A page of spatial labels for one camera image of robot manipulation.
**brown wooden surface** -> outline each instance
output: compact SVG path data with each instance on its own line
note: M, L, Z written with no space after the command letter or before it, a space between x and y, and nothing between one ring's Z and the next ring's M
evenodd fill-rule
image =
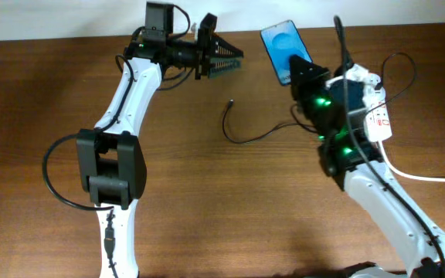
M389 105L392 161L409 173L445 176L445 25L347 28L353 59L379 72L386 56L409 53L419 78ZM301 35L314 61L335 70L333 29ZM277 82L258 32L222 36L245 51L243 68L190 79L154 95L140 142L148 183L137 210L142 276L272 276L338 269L366 260L403 268L368 214L319 168L314 135L289 127L250 145L220 130L228 99L233 134L252 137L290 120L289 87ZM42 182L41 160L58 137L91 128L120 76L114 54L127 37L0 42L0 277L98 277L97 217L59 203ZM388 66L393 95L411 77L403 58ZM51 179L88 203L76 152L53 155ZM399 178L445 229L445 184Z

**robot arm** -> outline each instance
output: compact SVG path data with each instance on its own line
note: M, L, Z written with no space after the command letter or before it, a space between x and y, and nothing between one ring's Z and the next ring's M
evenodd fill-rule
M138 199L144 192L147 168L138 136L148 104L166 70L171 66L189 68L190 72L195 70L195 79L199 80L201 76L211 78L234 70L243 58L241 50L214 33L217 18L211 14L200 23L195 42L181 41L184 34L170 36L174 7L179 8L147 2L145 27L134 32L124 50L121 81L106 113L94 130L82 129L77 135L58 140L42 163L46 185L60 201L96 210L102 238L101 278L139 275L134 254L134 218ZM188 14L182 12L189 21ZM50 152L74 137L82 187L90 194L95 208L66 200L47 178ZM117 159L104 157L110 151L117 153Z
M328 69L299 56L290 58L292 96L324 142L318 148L324 173L370 214L401 257L408 277L439 278L443 276L443 262L436 247L440 247L445 262L445 232L403 190L373 145L392 135L383 105L386 93L377 85L380 79L354 63L345 72L340 69L336 77L329 80ZM345 90L349 92L348 99L345 99ZM351 133L347 119L351 123ZM364 152L366 161L352 138ZM381 272L378 266L365 264L364 269L357 268L347 276L393 276L390 273L380 275Z

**wire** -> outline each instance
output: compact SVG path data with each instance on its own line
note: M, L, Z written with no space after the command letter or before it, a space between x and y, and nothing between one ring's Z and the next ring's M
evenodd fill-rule
M121 69L121 67L119 66L118 58L122 59L125 62L125 64L128 67L128 70L130 71L131 77L128 80L127 88L124 91L123 97L122 97L121 102L120 102L120 106L117 108L116 114L113 116L113 118L111 119L111 121L110 121L110 123L108 125L106 125L105 127L97 129L97 133L98 134L103 133L104 131L106 131L107 129L109 129L110 127L112 127L116 123L118 117L120 116L121 110L123 109L123 105L124 105L124 103L125 103L125 101L127 99L128 93L130 92L130 88L131 88L133 82L136 81L134 79L134 72L133 72L133 68L131 67L130 62L128 62L128 60L121 54L117 54L115 56L116 64L120 68L121 72L123 72L123 69ZM68 200L68 199L64 198L62 195L60 195L58 193L58 191L56 191L56 189L51 184L51 181L49 180L49 175L48 175L48 172L47 172L47 161L49 160L49 156L54 151L54 149L56 149L60 144L66 142L68 140L77 138L77 137L78 137L78 134L67 135L65 137L62 137L62 138L58 139L56 142L54 142L51 145L51 147L49 147L49 149L47 150L46 154L44 154L44 158L42 159L42 177L44 178L44 183L46 184L47 188L51 191L51 193L53 193L53 195L58 200L60 200L63 204L69 205L69 206L71 206L71 207L73 207L75 209L82 209L82 210L85 210L85 211L94 211L94 212L112 209L113 208L112 206L101 208L101 207L91 207L91 206L86 206L86 205L80 205L80 204L77 204L75 202L71 202L70 200Z
M306 125L306 124L302 124L302 123L298 120L297 115L294 114L294 108L295 108L295 107L297 107L297 104L293 104L293 105L291 105L291 107L290 107L290 113L291 113L291 116L293 117L294 121L295 121L300 127L302 127L303 129L305 129L306 131L311 132L311 133L315 133L315 134L318 133L317 131L311 129L311 126Z
M144 26L140 26L131 34L131 40L136 41L138 36L140 35L140 32L142 32L145 29Z
M393 97L388 99L385 103L381 103L378 106L370 109L369 112L367 112L367 114L365 115L366 117L370 112L374 111L375 109L379 108L380 106L386 105L391 100L396 99L399 95L406 92L415 83L418 74L417 74L416 63L413 60L413 58L406 53L393 53L393 54L389 55L382 63L381 81L375 86L375 89L379 90L380 88L382 88L384 86L384 80L385 80L384 73L386 71L386 64L391 58L398 56L398 55L405 56L411 62L411 65L413 67L413 77L412 77L411 81L409 82L408 86L406 86L399 93L397 93L396 95L394 95ZM381 141L377 142L377 145L379 146L379 150L380 150L381 155L384 159L384 162L389 166L389 169L391 169L391 171L395 172L396 174L403 176L405 178L411 178L411 179L415 179L418 181L445 182L445 178L432 178L432 177L422 177L422 176L410 175L410 174L407 174L407 173L404 173L404 172L398 170L396 167L394 167L394 165L391 164L391 162L387 158L387 153L386 153L386 150L384 149L384 145L382 144L382 142Z
M407 91L407 90L408 90L408 89L415 83L416 78L418 77L418 69L416 68L416 63L415 63L415 61L413 60L413 58L412 58L411 56L409 56L408 54L406 54L406 53L393 53L393 54L389 55L389 56L384 60L384 62L382 62L381 79L380 79L380 82L377 83L377 85L375 85L375 89L376 89L376 90L380 90L380 88L382 88L382 87L384 86L384 72L386 71L386 63L387 63L387 61L391 60L391 58L393 58L393 57L395 57L395 56L398 56L398 55L405 56L405 57L409 60L409 62L411 63L411 65L412 65L412 67L413 67L413 77L412 77L411 81L409 82L408 86L406 86L404 89L402 89L399 93L397 93L397 94L395 94L394 96L392 96L392 97L391 97L390 99L388 99L386 102L381 103L381 104L377 105L376 107L373 107L372 109L370 109L370 110L365 114L365 117L367 117L367 115L368 115L370 112L374 111L375 109L377 109L377 108L379 108L379 107L381 107L381 106L383 106L383 105L386 105L387 103L389 103L389 102L391 102L392 100L394 100L394 99L396 99L397 97L399 97L401 94L405 93L405 92L406 92L406 91Z
M100 129L98 129L98 132L99 132L99 133L102 133L102 132L108 130L110 127L112 127L112 126L117 122L117 119L119 118L119 116L120 116L120 114L121 114L121 110L123 109L123 105L124 105L124 103L125 103L126 100L127 100L128 93L130 93L131 86L133 85L133 82L134 82L134 81L137 81L137 80L134 78L133 68L131 67L130 62L128 62L128 59L126 59L126 58L125 58L123 55L121 55L121 54L117 54L117 55L114 57L114 60L116 61L116 65L119 65L119 63L120 63L119 60L118 60L118 58L119 58L119 59L122 59L122 60L124 61L124 63L127 65L128 70L130 71L130 76L131 76L131 77L128 79L127 89L124 91L123 97L121 98L120 106L119 106L119 107L117 108L117 110L116 110L116 114L111 118L111 121L109 122L109 124L107 124L105 127L102 127L102 128L100 128Z
M332 130L329 131L327 136L325 136L325 139L324 139L324 150L323 150L323 152L325 154L327 154L329 152L329 148L331 147L332 139L334 139L336 134L338 134L338 133L339 132L337 130L332 129Z
M228 115L229 109L231 109L233 104L234 104L234 100L229 100L228 104L226 105L226 109L224 110L224 115L222 116L222 133L224 134L224 137L228 141L230 141L231 143L234 143L234 144L248 144L248 143L253 143L255 141L258 141L258 140L262 140L265 137L271 135L274 131L278 131L279 129L285 128L285 127L302 126L304 128L305 127L309 128L309 126L299 123L299 122L297 122L297 123L279 123L279 124L276 124L273 128L270 129L270 131L266 132L265 134L262 134L260 136L254 137L252 139L244 140L244 141L236 141L236 140L232 139L226 132L226 116Z
M186 35L190 30L190 24L191 24L189 14L187 12L185 12L184 9L180 8L178 5L174 5L174 7L177 8L180 12L182 12L183 15L185 15L186 21L188 22L188 26L186 27L186 30L183 33L171 36L169 38L170 40L179 39L179 38L183 37L184 35Z
M104 230L104 251L106 251L107 258L109 259L109 268L113 271L114 278L117 277L116 263L113 262L114 246L116 245L116 238L114 237L113 218L114 208L111 209L107 215L107 227Z
M379 146L380 153L381 153L382 157L384 158L384 162L389 166L389 169L391 169L391 171L395 172L396 174L398 174L402 177L405 177L405 178L411 178L411 179L415 179L415 180L419 180L419 181L445 182L445 178L422 177L422 176L415 176L415 175L410 175L410 174L401 172L396 167L394 167L391 164L391 162L389 161L389 159L387 158L387 153L386 153L386 150L384 149L384 145L382 144L382 142L381 141L377 142L377 145Z
M58 147L60 144L71 140L71 139L75 139L78 137L78 134L70 134L67 135L65 137L60 138L59 140L57 140L56 142L54 142L51 147L49 147L49 149L47 150L46 154L44 154L44 158L42 160L42 176L44 177L44 182L46 183L47 188L51 191L51 193L53 193L54 197L56 197L58 200L60 200L62 203L69 205L75 209L82 209L84 211L103 211L103 210L109 210L112 209L113 207L105 207L105 208L96 208L96 207L91 207L91 206L86 206L86 205L80 205L77 204L75 202L71 202L70 200L64 198L62 195L60 195L56 189L54 189L53 185L51 184L51 181L49 180L49 175L47 173L47 161L49 160L49 156L51 155L51 153L54 151L54 149L56 147Z
M172 90L172 89L176 88L177 86L182 85L182 83L185 82L185 81L190 77L190 75L192 74L192 72L193 72L193 68L192 68L188 73L186 73L185 77L183 77L183 78L182 78L178 83L176 83L175 85L173 85L173 86L169 86L169 87L166 87L166 88L158 88L157 90L158 90L158 91Z
M183 69L183 71L181 71L180 73L176 74L175 76L165 77L162 81L176 80L176 79L182 77L183 74L185 74L185 73L186 73L186 67Z
M341 66L342 66L343 73L346 73L347 50L346 50L344 29L343 29L343 26L342 26L342 23L341 23L341 20L339 19L339 17L335 16L334 22L335 22L336 30L338 30L339 42L341 43ZM360 156L362 157L362 160L365 162L365 164L370 169L370 171L374 174L374 176L379 180L379 182L382 184L382 186L384 186L389 192L391 192L392 195L394 195L394 197L396 199L398 199L398 201L413 215L413 217L416 219L416 221L425 230L426 234L430 238L432 245L435 247L435 249L437 251L437 255L440 258L440 267L442 269L442 277L445 278L445 257L444 257L442 249L440 248L440 244L437 241L437 238L432 233L429 226L423 221L423 219L420 217L420 215L418 215L418 213L408 204L408 202L406 202L406 200L403 197L401 197L399 195L399 193L389 183L387 183L386 181L384 181L384 179L382 179L380 174L373 168L372 164L370 163L367 156L365 155L365 152L363 152L363 150L360 148L360 145L359 145L358 141L356 140L355 135L353 134L352 123L351 123L351 120L350 120L349 114L348 114L349 113L348 81L346 78L343 78L343 90L344 90L344 100L345 100L344 106L345 106L346 126L348 128L348 133L352 140L352 143L355 145L356 151L360 154Z

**black joint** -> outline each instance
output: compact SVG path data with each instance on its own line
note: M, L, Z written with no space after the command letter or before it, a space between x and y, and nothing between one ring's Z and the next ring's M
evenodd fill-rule
M147 179L138 138L129 133L99 131L81 130L76 139L83 190L90 193L90 200L96 205L106 202L128 209L133 199L142 196ZM116 150L117 160L100 157L110 150Z
M347 69L353 65L349 59ZM333 177L339 188L344 190L343 178L346 171L352 171L357 165L365 163L353 147L351 135L356 138L369 161L379 161L382 156L372 147L363 131L363 118L366 112L362 102L364 84L347 80L348 99L345 100L344 80L326 86L329 76L327 68L310 63L296 55L290 57L291 94L302 108L304 116L312 122L315 130L323 138L328 138L332 131L340 131L329 141L324 140L318 151L323 171L327 176ZM345 113L346 102L349 107L348 115ZM352 124L353 134L349 134L345 129L347 117Z
M432 259L424 258L420 262L422 266L413 270L412 278L440 278L440 269Z

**blue phone screen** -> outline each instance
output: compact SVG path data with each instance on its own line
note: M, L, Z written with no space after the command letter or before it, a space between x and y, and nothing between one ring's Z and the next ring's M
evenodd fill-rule
M298 55L308 62L312 62L305 44L291 20L265 28L260 32L270 61L276 71L281 85L290 83L290 62L292 55Z

